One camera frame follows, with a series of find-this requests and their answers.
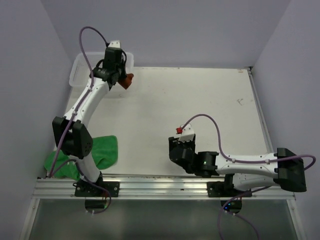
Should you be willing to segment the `brown towel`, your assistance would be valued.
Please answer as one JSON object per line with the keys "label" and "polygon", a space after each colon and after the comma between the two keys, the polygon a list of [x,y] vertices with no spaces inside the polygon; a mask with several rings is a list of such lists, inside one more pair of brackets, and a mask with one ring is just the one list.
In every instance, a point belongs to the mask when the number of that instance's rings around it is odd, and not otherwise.
{"label": "brown towel", "polygon": [[119,85],[122,86],[125,90],[127,90],[127,89],[130,87],[130,85],[132,84],[133,77],[134,77],[134,74],[133,74],[133,73],[128,73],[125,78],[119,79],[119,80],[118,80],[118,83],[119,83]]}

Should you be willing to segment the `green towel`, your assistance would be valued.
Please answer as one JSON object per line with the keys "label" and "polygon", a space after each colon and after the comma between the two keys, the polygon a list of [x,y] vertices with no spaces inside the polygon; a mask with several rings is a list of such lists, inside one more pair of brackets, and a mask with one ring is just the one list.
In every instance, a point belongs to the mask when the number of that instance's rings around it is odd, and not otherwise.
{"label": "green towel", "polygon": [[[118,160],[118,140],[114,135],[93,138],[92,157],[99,170],[105,170],[115,165]],[[51,152],[44,161],[44,168],[49,173],[54,161],[56,151]],[[61,150],[57,156],[54,171],[70,159]],[[60,170],[53,174],[55,178],[70,178],[75,181],[80,179],[80,173],[74,163],[66,163]]]}

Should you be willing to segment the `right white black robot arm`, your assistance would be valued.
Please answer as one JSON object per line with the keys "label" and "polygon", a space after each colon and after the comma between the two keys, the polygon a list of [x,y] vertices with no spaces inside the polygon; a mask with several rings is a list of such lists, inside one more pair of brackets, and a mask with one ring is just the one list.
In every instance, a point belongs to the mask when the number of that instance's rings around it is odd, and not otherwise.
{"label": "right white black robot arm", "polygon": [[230,155],[216,151],[196,152],[196,139],[182,142],[169,137],[169,159],[188,174],[202,178],[224,176],[223,192],[235,196],[252,188],[280,186],[289,192],[307,190],[303,160],[287,148],[265,155]]}

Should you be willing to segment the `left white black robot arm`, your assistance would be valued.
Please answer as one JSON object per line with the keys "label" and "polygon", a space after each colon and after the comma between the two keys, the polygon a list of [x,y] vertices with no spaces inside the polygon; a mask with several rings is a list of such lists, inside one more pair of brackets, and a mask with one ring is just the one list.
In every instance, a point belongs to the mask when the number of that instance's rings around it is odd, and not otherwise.
{"label": "left white black robot arm", "polygon": [[90,69],[88,82],[78,100],[63,117],[56,116],[52,121],[57,151],[75,158],[82,178],[87,181],[86,190],[92,196],[103,193],[104,184],[99,181],[101,172],[93,156],[93,138],[87,127],[102,98],[119,84],[128,89],[132,74],[126,72],[126,53],[119,46],[109,45],[104,59]]}

